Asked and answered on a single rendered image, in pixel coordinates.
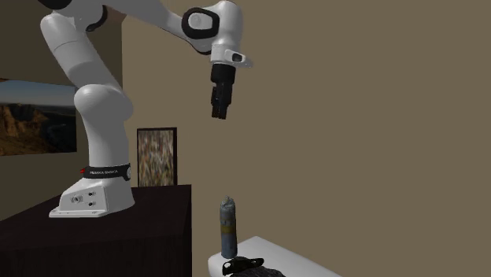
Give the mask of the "black framed abstract picture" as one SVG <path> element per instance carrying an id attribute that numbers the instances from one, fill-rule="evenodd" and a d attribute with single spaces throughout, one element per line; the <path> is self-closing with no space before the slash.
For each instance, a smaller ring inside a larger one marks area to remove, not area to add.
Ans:
<path id="1" fill-rule="evenodd" d="M 178 184 L 176 127 L 137 129 L 138 187 Z"/>

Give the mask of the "landscape wall picture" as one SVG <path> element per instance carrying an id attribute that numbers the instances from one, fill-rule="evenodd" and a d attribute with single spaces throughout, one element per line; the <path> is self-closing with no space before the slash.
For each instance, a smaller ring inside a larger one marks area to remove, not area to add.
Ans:
<path id="1" fill-rule="evenodd" d="M 0 157 L 77 151 L 73 86 L 0 79 Z"/>

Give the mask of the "blue grey bottle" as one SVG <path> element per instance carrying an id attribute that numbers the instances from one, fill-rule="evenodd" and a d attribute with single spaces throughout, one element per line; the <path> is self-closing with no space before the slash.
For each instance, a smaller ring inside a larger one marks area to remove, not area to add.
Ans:
<path id="1" fill-rule="evenodd" d="M 226 196 L 220 203 L 221 256 L 232 259 L 237 256 L 238 243 L 234 199 Z"/>

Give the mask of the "dark grey lumpy object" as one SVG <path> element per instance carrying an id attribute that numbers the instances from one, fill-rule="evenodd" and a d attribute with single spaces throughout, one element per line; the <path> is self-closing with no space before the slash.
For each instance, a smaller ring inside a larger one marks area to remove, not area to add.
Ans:
<path id="1" fill-rule="evenodd" d="M 230 277 L 286 277 L 281 271 L 272 268 L 249 268 L 245 271 L 233 273 Z"/>

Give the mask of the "black curved tool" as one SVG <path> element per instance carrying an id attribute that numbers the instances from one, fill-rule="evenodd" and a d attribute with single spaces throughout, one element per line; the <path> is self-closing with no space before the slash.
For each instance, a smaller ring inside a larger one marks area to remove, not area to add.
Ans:
<path id="1" fill-rule="evenodd" d="M 232 275 L 252 268 L 258 268 L 264 264 L 264 258 L 236 257 L 226 261 L 222 265 L 222 275 Z"/>

